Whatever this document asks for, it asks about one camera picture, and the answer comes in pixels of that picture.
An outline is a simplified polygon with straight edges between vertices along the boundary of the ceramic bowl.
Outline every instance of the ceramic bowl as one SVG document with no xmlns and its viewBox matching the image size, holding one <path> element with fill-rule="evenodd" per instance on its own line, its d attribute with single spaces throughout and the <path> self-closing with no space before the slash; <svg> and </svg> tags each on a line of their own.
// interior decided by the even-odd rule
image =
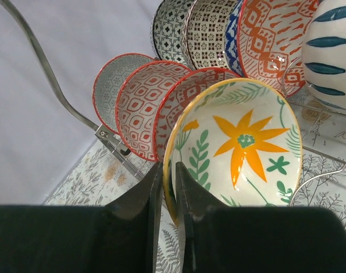
<svg viewBox="0 0 346 273">
<path fill-rule="evenodd" d="M 177 162 L 228 206 L 285 206 L 301 172 L 299 126 L 271 86 L 248 78 L 221 81 L 186 107 L 166 147 L 163 185 L 175 221 Z"/>
<path fill-rule="evenodd" d="M 180 79 L 168 91 L 157 110 L 152 134 L 154 154 L 159 161 L 164 159 L 170 133 L 185 107 L 209 86 L 237 77 L 240 76 L 228 69 L 202 68 Z"/>
<path fill-rule="evenodd" d="M 140 66 L 150 63 L 153 58 L 127 53 L 117 56 L 99 71 L 93 84 L 92 102 L 99 120 L 112 132 L 118 134 L 115 121 L 115 103 L 122 84 Z"/>
<path fill-rule="evenodd" d="M 163 0 L 158 7 L 151 29 L 152 44 L 161 60 L 186 64 L 180 44 L 184 18 L 194 0 Z"/>
<path fill-rule="evenodd" d="M 346 0 L 323 1 L 304 42 L 307 90 L 325 106 L 346 114 Z"/>
<path fill-rule="evenodd" d="M 195 0 L 182 27 L 181 45 L 191 69 L 228 69 L 224 55 L 227 19 L 237 0 Z"/>
<path fill-rule="evenodd" d="M 169 89 L 191 70 L 172 61 L 154 61 L 135 70 L 116 100 L 116 126 L 124 144 L 137 156 L 157 161 L 152 131 L 157 109 Z"/>
<path fill-rule="evenodd" d="M 232 12 L 226 30 L 225 49 L 230 68 L 235 71 L 240 65 L 245 77 L 260 80 L 283 93 L 282 77 L 290 63 L 300 57 L 303 36 L 317 2 L 241 1 Z M 304 84 L 303 67 L 296 63 L 285 77 L 287 95 L 293 95 Z"/>
</svg>

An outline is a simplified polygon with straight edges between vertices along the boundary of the white bowl with orange flower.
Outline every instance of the white bowl with orange flower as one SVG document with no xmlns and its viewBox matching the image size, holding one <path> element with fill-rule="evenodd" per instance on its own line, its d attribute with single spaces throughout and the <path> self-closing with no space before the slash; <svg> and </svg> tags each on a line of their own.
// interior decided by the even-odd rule
<svg viewBox="0 0 346 273">
<path fill-rule="evenodd" d="M 228 206 L 285 206 L 301 172 L 299 126 L 269 85 L 248 78 L 221 81 L 188 105 L 169 138 L 163 185 L 175 223 L 177 162 Z"/>
</svg>

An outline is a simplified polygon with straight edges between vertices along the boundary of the yellow rim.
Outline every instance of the yellow rim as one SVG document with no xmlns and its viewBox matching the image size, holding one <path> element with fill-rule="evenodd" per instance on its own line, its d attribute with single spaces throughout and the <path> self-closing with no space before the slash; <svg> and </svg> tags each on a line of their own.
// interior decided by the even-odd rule
<svg viewBox="0 0 346 273">
<path fill-rule="evenodd" d="M 169 164 L 170 155 L 172 154 L 172 151 L 174 149 L 175 139 L 176 139 L 176 136 L 179 132 L 180 125 L 183 123 L 183 121 L 185 120 L 185 117 L 190 113 L 192 108 L 194 108 L 194 106 L 201 100 L 202 97 L 205 97 L 207 93 L 210 93 L 213 89 L 216 89 L 217 87 L 220 87 L 221 85 L 229 84 L 232 82 L 240 82 L 240 81 L 260 84 L 262 86 L 269 88 L 271 91 L 273 91 L 278 96 L 280 96 L 284 100 L 284 103 L 286 104 L 286 106 L 289 107 L 290 112 L 291 112 L 291 114 L 295 120 L 295 124 L 297 125 L 297 128 L 299 128 L 298 121 L 297 121 L 295 114 L 294 114 L 293 110 L 291 109 L 289 103 L 283 98 L 283 96 L 278 91 L 276 91 L 270 85 L 267 85 L 261 81 L 253 80 L 250 78 L 231 78 L 229 80 L 220 81 L 220 82 L 208 87 L 201 94 L 197 95 L 196 98 L 191 103 L 189 103 L 188 106 L 185 108 L 185 110 L 180 115 L 177 123 L 175 124 L 175 126 L 172 130 L 172 133 L 171 133 L 169 141 L 168 141 L 168 145 L 167 145 L 166 150 L 165 150 L 163 167 L 162 167 L 162 186 L 164 189 L 165 201 L 166 201 L 166 205 L 168 207 L 169 214 L 170 214 L 174 224 L 176 224 L 176 226 L 178 226 L 177 212 L 174 209 L 174 203 L 176 203 L 176 201 L 173 200 L 171 198 L 171 196 L 169 195 L 169 167 L 168 167 L 168 164 Z M 297 181 L 296 188 L 298 188 L 298 186 L 299 186 L 300 174 L 301 174 L 302 163 L 303 163 L 303 148 L 302 148 L 303 144 L 302 144 L 302 138 L 301 138 L 300 130 L 299 130 L 299 136 L 300 136 L 299 138 L 300 138 L 300 146 L 301 146 L 301 158 L 300 158 L 300 166 L 299 166 L 300 172 L 298 174 L 298 181 Z"/>
</svg>

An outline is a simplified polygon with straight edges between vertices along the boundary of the white backdrop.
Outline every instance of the white backdrop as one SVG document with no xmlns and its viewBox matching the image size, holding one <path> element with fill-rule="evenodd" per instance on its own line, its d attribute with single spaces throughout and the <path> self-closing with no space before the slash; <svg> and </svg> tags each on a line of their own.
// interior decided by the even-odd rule
<svg viewBox="0 0 346 273">
<path fill-rule="evenodd" d="M 69 102 L 94 122 L 91 91 L 103 64 L 127 52 L 153 57 L 149 31 L 160 0 L 11 1 Z M 54 97 L 24 33 L 0 6 L 0 204 L 43 202 L 94 139 Z"/>
</svg>

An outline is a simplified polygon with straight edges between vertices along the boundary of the orange petal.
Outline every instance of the orange petal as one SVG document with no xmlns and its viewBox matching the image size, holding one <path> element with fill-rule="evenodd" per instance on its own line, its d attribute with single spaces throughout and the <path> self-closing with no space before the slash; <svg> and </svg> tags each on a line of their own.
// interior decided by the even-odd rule
<svg viewBox="0 0 346 273">
<path fill-rule="evenodd" d="M 252 111 L 247 112 L 239 121 L 239 123 L 237 124 L 237 129 L 242 130 L 242 129 L 247 129 L 248 126 L 250 125 L 250 120 L 251 120 L 251 116 L 252 116 Z"/>
<path fill-rule="evenodd" d="M 278 135 L 281 135 L 282 133 L 285 133 L 288 130 L 288 128 L 263 130 L 257 132 L 257 135 L 255 137 L 259 140 L 267 140 L 270 138 L 277 137 Z"/>
<path fill-rule="evenodd" d="M 289 152 L 288 150 L 281 148 L 279 146 L 276 146 L 274 144 L 265 142 L 265 141 L 260 141 L 255 144 L 255 149 L 263 152 Z"/>
<path fill-rule="evenodd" d="M 187 132 L 189 130 L 192 130 L 192 129 L 197 129 L 199 127 L 199 123 L 197 120 L 195 121 L 191 121 L 189 123 L 187 123 L 184 128 L 183 128 L 183 132 Z"/>
<path fill-rule="evenodd" d="M 259 176 L 261 177 L 265 182 L 267 182 L 266 177 L 265 177 L 265 172 L 261 164 L 261 160 L 259 157 L 259 154 L 255 149 L 250 149 L 246 153 L 246 159 L 247 163 L 250 165 L 252 170 Z"/>
<path fill-rule="evenodd" d="M 239 175 L 241 172 L 243 160 L 245 159 L 245 154 L 241 147 L 235 147 L 234 152 L 231 157 L 231 179 L 232 184 L 234 185 L 234 189 L 236 189 L 236 184 L 239 179 Z"/>
<path fill-rule="evenodd" d="M 273 117 L 268 117 L 265 119 L 262 119 L 260 121 L 255 122 L 253 125 L 250 126 L 250 130 L 253 132 L 258 132 L 260 131 L 262 128 L 264 128 L 266 126 L 266 124 L 269 123 L 269 121 L 272 119 Z"/>
<path fill-rule="evenodd" d="M 236 127 L 228 120 L 213 116 L 214 120 L 216 121 L 218 127 L 224 132 L 228 137 L 230 138 L 236 138 Z"/>
<path fill-rule="evenodd" d="M 236 144 L 237 144 L 237 140 L 236 139 L 232 139 L 232 138 L 229 139 L 222 146 L 219 147 L 219 149 L 214 154 L 214 156 L 221 155 L 221 154 L 229 151 L 230 149 L 234 148 L 236 146 Z"/>
</svg>

